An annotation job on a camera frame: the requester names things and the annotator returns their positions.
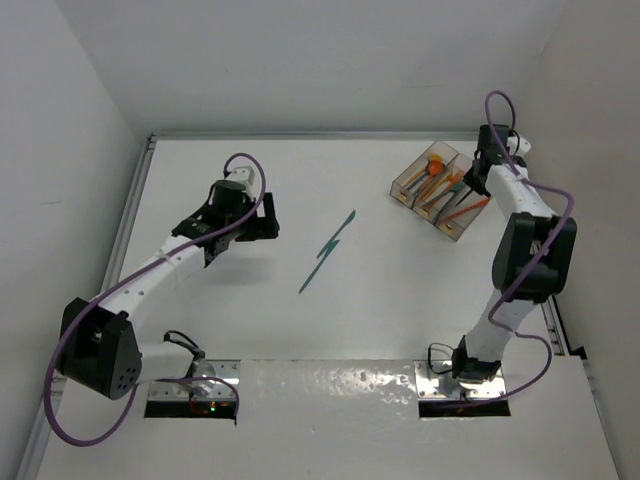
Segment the teal fork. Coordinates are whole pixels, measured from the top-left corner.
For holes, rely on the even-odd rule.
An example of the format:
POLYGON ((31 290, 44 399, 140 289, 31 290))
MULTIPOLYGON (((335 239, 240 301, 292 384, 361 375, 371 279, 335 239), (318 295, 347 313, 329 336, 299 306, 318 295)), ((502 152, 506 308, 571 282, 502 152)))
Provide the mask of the teal fork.
POLYGON ((441 193, 439 193, 438 195, 434 196, 431 199, 431 201, 429 202, 429 206, 434 207, 446 195, 449 195, 449 194, 455 195, 464 187, 465 187, 465 183, 463 180, 460 180, 456 183, 451 183, 441 193))

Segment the orange-red knife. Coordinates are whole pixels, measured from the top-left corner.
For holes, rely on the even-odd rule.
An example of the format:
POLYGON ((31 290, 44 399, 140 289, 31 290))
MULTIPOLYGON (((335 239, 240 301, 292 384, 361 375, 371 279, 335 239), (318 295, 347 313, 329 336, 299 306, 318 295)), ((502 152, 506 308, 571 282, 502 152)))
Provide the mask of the orange-red knife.
POLYGON ((490 201, 490 198, 484 198, 483 200, 480 200, 480 201, 476 202, 473 205, 467 206, 464 209, 461 209, 461 210, 456 211, 455 213, 453 213, 451 215, 448 215, 448 216, 444 217, 442 219, 442 222, 448 222, 448 221, 450 221, 452 219, 455 219, 457 217, 463 216, 463 215, 465 215, 468 212, 471 212, 473 210, 482 209, 489 203, 489 201, 490 201))

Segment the yellow fork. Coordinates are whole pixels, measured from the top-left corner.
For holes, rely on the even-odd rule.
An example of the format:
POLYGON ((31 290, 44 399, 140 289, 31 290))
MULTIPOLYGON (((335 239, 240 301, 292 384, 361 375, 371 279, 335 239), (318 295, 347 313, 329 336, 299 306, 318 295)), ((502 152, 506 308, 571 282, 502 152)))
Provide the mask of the yellow fork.
POLYGON ((431 199, 438 195, 439 193, 441 193, 448 185, 450 185, 452 182, 447 183, 445 186, 443 186, 441 189, 439 189, 437 192, 435 192, 433 195, 431 195, 422 205, 423 209, 430 209, 431 207, 429 206, 429 202, 431 201, 431 199))

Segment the orange-red spoon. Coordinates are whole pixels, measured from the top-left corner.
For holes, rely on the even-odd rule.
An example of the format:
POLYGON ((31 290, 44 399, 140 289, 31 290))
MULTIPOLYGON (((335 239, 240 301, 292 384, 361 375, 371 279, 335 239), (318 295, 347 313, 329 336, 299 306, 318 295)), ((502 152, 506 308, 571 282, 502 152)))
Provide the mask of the orange-red spoon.
POLYGON ((427 177, 421 186, 419 191, 420 195, 423 195, 430 187, 432 180, 438 176, 444 168, 444 164, 441 161, 430 161, 427 165, 427 177))

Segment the yellow spoon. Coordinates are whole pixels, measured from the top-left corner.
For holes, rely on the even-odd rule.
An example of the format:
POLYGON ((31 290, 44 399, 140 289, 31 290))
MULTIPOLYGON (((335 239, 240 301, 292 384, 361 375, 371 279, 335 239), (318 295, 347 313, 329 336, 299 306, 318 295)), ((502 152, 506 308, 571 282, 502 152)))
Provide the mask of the yellow spoon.
POLYGON ((422 171, 424 171, 424 170, 425 170, 425 168, 427 167, 427 165, 428 165, 428 163, 429 163, 430 161, 441 161, 441 162, 443 163, 443 159, 442 159, 442 157, 441 157, 441 156, 436 155, 436 154, 429 155, 429 156, 427 157, 427 163, 425 164, 425 166, 424 166, 423 168, 421 168, 420 170, 416 171, 416 172, 415 172, 415 173, 414 173, 414 174, 413 174, 413 175, 412 175, 412 176, 411 176, 411 177, 410 177, 410 178, 405 182, 405 184, 404 184, 404 187, 405 187, 405 188, 409 185, 409 183, 410 183, 413 179, 415 179, 415 178, 416 178, 416 176, 417 176, 419 173, 421 173, 422 171))

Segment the teal spoon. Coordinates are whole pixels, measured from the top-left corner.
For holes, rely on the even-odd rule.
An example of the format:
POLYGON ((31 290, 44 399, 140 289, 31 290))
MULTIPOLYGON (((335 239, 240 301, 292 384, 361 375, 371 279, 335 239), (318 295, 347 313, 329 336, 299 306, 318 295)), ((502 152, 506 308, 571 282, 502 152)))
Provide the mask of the teal spoon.
POLYGON ((432 171, 433 169, 430 166, 427 166, 424 171, 419 173, 416 178, 409 183, 406 189, 413 192, 422 189, 425 184, 428 184, 430 182, 432 171))

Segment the dark blue knife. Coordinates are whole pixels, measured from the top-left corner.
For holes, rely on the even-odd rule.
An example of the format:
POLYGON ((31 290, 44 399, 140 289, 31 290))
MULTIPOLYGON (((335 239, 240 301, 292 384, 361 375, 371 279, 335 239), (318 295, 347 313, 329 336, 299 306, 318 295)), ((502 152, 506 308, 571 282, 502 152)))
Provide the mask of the dark blue knife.
POLYGON ((451 197, 443 205, 440 213, 444 216, 451 215, 459 207, 459 205, 469 197, 471 193, 472 190, 468 186, 462 186, 451 195, 451 197))

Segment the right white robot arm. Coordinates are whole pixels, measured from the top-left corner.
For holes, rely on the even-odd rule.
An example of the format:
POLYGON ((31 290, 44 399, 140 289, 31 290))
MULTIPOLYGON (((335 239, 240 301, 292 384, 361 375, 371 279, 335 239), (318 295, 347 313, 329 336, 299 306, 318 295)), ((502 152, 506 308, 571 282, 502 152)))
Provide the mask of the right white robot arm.
POLYGON ((507 125, 482 125, 464 177, 472 191, 496 201, 506 228, 492 263, 492 296, 452 354, 452 376, 462 382, 495 377, 525 317, 564 288, 577 235, 575 220, 556 214, 529 180, 524 160, 509 154, 514 136, 507 125))

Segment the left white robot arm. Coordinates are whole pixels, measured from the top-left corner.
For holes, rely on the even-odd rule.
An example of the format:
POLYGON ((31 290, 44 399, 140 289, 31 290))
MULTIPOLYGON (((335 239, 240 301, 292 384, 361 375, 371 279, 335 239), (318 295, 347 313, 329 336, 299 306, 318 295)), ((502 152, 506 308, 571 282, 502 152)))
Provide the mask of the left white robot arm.
POLYGON ((203 358, 203 351, 187 341, 169 338, 143 343, 143 323, 157 303, 211 265, 232 242, 277 237, 272 195, 263 195, 262 214, 254 209, 255 175, 251 166, 225 173, 212 185, 204 204, 181 221, 143 264, 139 277, 95 307, 80 298, 70 302, 61 328, 68 329, 74 320, 80 324, 67 336, 56 370, 111 400, 122 398, 141 383, 187 377, 203 358))

